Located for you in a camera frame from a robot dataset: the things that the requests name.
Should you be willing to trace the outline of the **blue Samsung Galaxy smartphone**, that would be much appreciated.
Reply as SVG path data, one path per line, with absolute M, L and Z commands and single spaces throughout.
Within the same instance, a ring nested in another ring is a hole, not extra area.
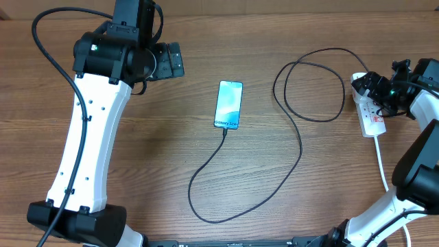
M 222 80 L 219 83 L 213 120 L 213 125 L 216 128 L 238 129 L 243 89 L 242 82 Z

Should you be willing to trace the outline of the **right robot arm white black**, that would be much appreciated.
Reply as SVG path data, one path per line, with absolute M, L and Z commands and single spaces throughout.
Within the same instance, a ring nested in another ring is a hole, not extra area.
M 386 246 L 386 238 L 409 222 L 438 214 L 438 61 L 392 63 L 393 75 L 373 71 L 351 77 L 363 130 L 383 123 L 384 110 L 418 122 L 419 137 L 392 174 L 392 187 L 361 215 L 345 220 L 310 246 Z

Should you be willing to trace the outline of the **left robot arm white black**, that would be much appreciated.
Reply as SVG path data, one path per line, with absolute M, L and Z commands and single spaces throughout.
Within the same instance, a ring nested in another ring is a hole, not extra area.
M 113 14 L 73 48 L 74 90 L 69 132 L 56 178 L 27 221 L 45 236 L 85 246 L 146 246 L 127 212 L 107 202 L 108 166 L 122 112 L 136 84 L 182 77 L 178 43 L 160 40 L 154 25 L 163 11 L 154 1 L 117 1 Z

